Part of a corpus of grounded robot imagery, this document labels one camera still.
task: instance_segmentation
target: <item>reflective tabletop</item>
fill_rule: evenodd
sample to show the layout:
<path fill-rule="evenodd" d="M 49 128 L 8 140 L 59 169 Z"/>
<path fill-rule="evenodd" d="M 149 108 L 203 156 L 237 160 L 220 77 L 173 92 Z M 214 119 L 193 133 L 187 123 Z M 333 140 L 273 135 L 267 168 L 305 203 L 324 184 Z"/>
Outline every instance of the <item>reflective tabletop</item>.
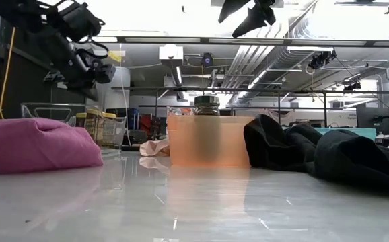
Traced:
<path fill-rule="evenodd" d="M 0 242 L 389 242 L 389 194 L 137 153 L 104 153 L 104 162 L 0 175 Z"/>

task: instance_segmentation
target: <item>light pink cloth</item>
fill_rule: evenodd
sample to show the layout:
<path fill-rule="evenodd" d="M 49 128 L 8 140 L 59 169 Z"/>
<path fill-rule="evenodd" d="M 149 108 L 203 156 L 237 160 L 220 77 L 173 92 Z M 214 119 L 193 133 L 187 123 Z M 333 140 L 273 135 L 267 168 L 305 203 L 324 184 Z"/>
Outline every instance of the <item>light pink cloth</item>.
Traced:
<path fill-rule="evenodd" d="M 84 128 L 44 118 L 0 120 L 0 174 L 103 165 Z"/>
<path fill-rule="evenodd" d="M 142 156 L 170 156 L 169 139 L 158 141 L 147 141 L 139 147 Z"/>

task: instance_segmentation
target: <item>pink cloth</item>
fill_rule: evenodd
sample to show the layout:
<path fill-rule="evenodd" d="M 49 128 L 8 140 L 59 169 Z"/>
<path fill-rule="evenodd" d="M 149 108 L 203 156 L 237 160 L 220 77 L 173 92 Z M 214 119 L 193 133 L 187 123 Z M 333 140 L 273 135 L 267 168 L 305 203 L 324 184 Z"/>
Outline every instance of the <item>pink cloth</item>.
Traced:
<path fill-rule="evenodd" d="M 0 174 L 102 165 L 84 128 L 44 118 L 0 120 Z"/>
<path fill-rule="evenodd" d="M 170 156 L 169 139 L 147 141 L 139 147 L 139 152 L 142 156 Z"/>

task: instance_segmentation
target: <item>orange box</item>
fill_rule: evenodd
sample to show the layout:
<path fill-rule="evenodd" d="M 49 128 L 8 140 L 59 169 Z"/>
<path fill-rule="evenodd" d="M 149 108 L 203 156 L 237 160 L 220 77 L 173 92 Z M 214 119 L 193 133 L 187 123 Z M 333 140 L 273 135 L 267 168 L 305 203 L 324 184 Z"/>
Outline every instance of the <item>orange box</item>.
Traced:
<path fill-rule="evenodd" d="M 244 126 L 254 117 L 168 116 L 173 165 L 250 167 Z"/>

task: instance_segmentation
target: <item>black cloth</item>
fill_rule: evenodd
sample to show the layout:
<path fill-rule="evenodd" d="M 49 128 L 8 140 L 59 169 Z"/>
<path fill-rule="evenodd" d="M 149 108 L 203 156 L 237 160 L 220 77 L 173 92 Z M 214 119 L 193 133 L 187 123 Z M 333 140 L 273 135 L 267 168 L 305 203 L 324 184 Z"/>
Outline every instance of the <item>black cloth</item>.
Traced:
<path fill-rule="evenodd" d="M 252 167 L 389 188 L 389 148 L 348 130 L 321 135 L 308 124 L 298 124 L 284 131 L 259 114 L 244 127 L 244 139 Z"/>

